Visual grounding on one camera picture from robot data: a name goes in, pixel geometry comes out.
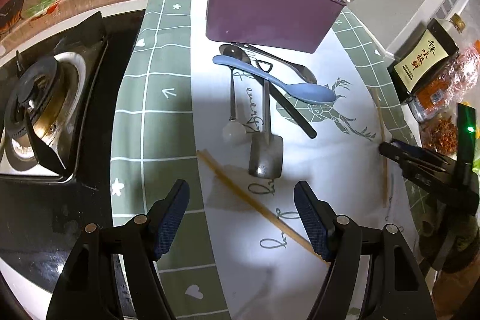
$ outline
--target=bottle cap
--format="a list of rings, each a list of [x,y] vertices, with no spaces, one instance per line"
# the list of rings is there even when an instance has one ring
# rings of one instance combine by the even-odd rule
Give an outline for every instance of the bottle cap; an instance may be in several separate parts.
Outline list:
[[[462,33],[463,29],[465,29],[465,22],[463,22],[462,18],[457,13],[452,15],[450,22],[453,23],[453,26],[455,26],[459,33]]]

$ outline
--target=black glass stovetop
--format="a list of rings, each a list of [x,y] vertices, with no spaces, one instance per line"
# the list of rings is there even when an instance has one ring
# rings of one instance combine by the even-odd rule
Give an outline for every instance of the black glass stovetop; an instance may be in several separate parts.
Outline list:
[[[66,183],[20,177],[0,180],[0,258],[40,287],[53,291],[81,226],[112,226],[110,148],[117,94],[145,11],[104,18],[109,45],[85,113],[78,167]],[[65,32],[27,49],[51,52]],[[16,82],[16,64],[0,68],[0,112]]]

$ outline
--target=purple plastic container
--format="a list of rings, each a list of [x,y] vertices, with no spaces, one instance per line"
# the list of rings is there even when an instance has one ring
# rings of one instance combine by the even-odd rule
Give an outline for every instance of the purple plastic container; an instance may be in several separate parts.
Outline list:
[[[206,35],[313,53],[345,6],[341,0],[208,0]]]

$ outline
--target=white star print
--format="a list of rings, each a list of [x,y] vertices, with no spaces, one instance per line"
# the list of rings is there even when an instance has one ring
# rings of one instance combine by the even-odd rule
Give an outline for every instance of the white star print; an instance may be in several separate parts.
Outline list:
[[[118,178],[115,178],[114,183],[112,183],[112,195],[120,197],[120,190],[122,190],[124,187],[125,185],[123,183],[120,183]]]

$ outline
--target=blue spoon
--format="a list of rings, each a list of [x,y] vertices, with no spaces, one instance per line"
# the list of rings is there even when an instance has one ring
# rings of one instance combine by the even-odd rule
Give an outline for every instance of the blue spoon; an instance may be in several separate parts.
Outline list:
[[[321,103],[333,103],[337,100],[337,96],[335,95],[335,93],[327,87],[309,83],[286,84],[283,83],[281,80],[278,80],[276,77],[271,76],[267,72],[264,72],[263,70],[256,68],[253,65],[246,64],[230,56],[214,56],[213,62],[215,64],[235,67],[236,69],[241,69],[242,71],[249,72],[252,75],[262,77],[263,79],[266,79],[269,82],[279,86],[292,97],[298,98],[299,100],[306,103],[319,105]]]

